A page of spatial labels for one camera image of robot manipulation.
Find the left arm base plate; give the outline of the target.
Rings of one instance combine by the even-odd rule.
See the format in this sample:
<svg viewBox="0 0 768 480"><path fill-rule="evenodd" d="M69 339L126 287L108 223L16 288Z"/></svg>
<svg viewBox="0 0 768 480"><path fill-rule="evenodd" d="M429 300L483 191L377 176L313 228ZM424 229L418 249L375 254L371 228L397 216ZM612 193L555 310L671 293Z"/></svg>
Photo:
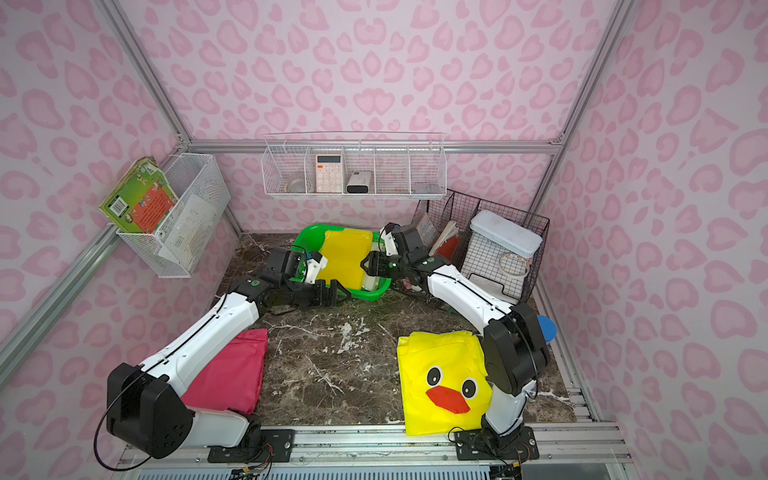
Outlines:
<svg viewBox="0 0 768 480"><path fill-rule="evenodd" d="M235 447L211 447L207 461L211 464L262 464L267 461L290 461L294 446L293 429L249 429Z"/></svg>

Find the yellow duck raincoat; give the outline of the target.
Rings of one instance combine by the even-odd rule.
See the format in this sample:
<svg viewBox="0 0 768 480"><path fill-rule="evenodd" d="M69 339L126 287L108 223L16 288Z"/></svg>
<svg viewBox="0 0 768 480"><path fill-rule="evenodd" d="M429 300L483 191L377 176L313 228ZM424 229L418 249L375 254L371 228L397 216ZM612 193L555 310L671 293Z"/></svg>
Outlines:
<svg viewBox="0 0 768 480"><path fill-rule="evenodd" d="M478 337L414 332L398 339L397 361L408 436L481 427L491 386Z"/></svg>

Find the plain yellow raincoat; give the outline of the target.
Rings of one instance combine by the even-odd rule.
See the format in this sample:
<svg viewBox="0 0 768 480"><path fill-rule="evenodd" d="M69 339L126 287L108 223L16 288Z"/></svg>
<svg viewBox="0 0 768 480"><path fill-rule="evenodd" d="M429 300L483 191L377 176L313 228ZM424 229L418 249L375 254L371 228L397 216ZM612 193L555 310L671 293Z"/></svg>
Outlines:
<svg viewBox="0 0 768 480"><path fill-rule="evenodd" d="M371 251L373 238L370 231L327 230L320 249L327 265L318 274L318 279L337 280L347 290L361 290L366 273L360 263Z"/></svg>

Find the magenta raincoat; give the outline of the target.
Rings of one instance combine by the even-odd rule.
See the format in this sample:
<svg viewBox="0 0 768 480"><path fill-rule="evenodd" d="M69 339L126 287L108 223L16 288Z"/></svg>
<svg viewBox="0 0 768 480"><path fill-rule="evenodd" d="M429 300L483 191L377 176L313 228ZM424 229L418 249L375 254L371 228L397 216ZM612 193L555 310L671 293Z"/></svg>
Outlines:
<svg viewBox="0 0 768 480"><path fill-rule="evenodd" d="M184 404L252 414L261 393L267 346L266 329L240 333L195 378L182 396Z"/></svg>

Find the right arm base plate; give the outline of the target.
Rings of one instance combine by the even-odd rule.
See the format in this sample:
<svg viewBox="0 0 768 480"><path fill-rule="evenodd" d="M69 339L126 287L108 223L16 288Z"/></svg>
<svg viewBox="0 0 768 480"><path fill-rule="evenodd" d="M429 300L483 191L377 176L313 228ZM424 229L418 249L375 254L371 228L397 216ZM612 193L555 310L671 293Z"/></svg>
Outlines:
<svg viewBox="0 0 768 480"><path fill-rule="evenodd" d="M509 435L500 436L489 428L464 430L453 428L448 441L455 447L457 458L470 460L503 460L525 463L540 458L534 431L522 426Z"/></svg>

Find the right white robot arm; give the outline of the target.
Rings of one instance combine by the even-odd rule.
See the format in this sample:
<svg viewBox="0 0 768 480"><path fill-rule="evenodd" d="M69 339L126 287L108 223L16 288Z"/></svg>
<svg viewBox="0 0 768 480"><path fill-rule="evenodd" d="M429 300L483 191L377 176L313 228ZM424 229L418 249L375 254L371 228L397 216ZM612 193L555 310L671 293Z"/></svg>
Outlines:
<svg viewBox="0 0 768 480"><path fill-rule="evenodd" d="M380 231L383 245L360 262L373 276L407 279L460 313L480 334L489 410L484 424L508 437L524 425L523 411L538 394L540 374L551 357L535 312L512 305L483 290L448 260L431 256L413 225L388 223Z"/></svg>

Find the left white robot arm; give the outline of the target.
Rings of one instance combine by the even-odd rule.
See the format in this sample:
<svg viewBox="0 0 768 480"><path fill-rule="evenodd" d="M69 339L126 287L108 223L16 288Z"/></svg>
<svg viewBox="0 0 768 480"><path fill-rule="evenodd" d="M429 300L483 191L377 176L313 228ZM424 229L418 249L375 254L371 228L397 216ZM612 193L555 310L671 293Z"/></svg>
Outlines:
<svg viewBox="0 0 768 480"><path fill-rule="evenodd" d="M317 252L272 250L263 269L232 287L178 338L137 365L115 367L95 431L107 431L151 459L182 448L207 448L214 462L269 454L254 415L189 407L182 397L204 368L271 308L328 307L351 299L341 282L319 278L323 260Z"/></svg>

